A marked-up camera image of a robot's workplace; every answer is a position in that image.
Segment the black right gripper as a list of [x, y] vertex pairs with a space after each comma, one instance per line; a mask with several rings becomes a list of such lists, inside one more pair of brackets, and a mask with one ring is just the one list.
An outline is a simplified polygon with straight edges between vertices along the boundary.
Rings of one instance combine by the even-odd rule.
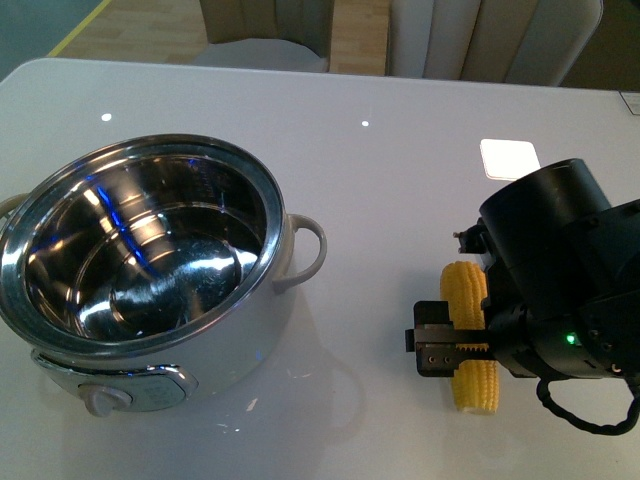
[[[639, 376], [639, 285], [598, 284], [574, 262], [534, 261], [513, 269], [493, 263], [484, 223], [454, 232], [461, 254], [475, 255], [487, 276], [482, 303], [489, 345], [516, 377], [547, 381]], [[453, 323], [446, 301], [419, 301], [405, 350], [418, 374], [452, 378]]]

